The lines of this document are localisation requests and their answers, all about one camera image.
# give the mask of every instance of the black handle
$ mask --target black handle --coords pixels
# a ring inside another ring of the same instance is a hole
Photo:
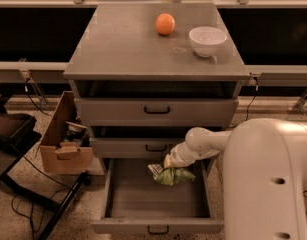
[[[146,151],[150,151],[150,152],[163,152],[167,149],[167,145],[164,145],[163,149],[150,149],[149,145],[145,145],[145,149]]]
[[[147,232],[150,234],[150,235],[166,235],[169,233],[169,226],[166,226],[166,230],[164,232],[153,232],[151,229],[150,229],[150,226],[147,226]]]
[[[147,107],[144,107],[144,112],[146,114],[168,114],[170,113],[170,111],[171,111],[170,107],[167,107],[165,111],[149,111]]]

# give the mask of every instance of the drawer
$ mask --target drawer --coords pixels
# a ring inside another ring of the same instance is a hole
[[[95,233],[219,233],[209,202],[207,168],[212,160],[192,166],[194,181],[165,186],[153,180],[147,166],[160,160],[111,159],[105,196]]]
[[[76,99],[87,126],[168,125],[227,127],[238,100],[232,99]]]
[[[94,154],[100,158],[161,158],[183,139],[91,138]]]

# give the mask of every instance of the brown box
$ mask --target brown box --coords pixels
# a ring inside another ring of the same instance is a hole
[[[74,121],[75,118],[73,92],[64,92],[41,140],[40,150],[46,173],[79,174],[87,170],[93,159],[91,147],[79,147],[78,152],[57,152],[67,130],[66,121]]]

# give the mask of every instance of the orange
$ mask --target orange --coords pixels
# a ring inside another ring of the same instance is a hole
[[[171,34],[175,28],[175,20],[173,16],[168,13],[160,14],[156,18],[155,28],[160,35],[167,36]]]

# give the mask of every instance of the cabinet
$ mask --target cabinet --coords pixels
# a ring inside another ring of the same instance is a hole
[[[176,29],[160,36],[154,21],[165,12],[175,18]],[[225,47],[210,58],[190,47],[188,33],[201,25],[228,35]],[[64,77],[95,155],[107,162],[95,232],[221,230],[208,201],[212,161],[191,168],[196,181],[173,187],[158,185],[147,170],[190,128],[224,129],[235,113],[248,73],[213,3],[100,3]]]

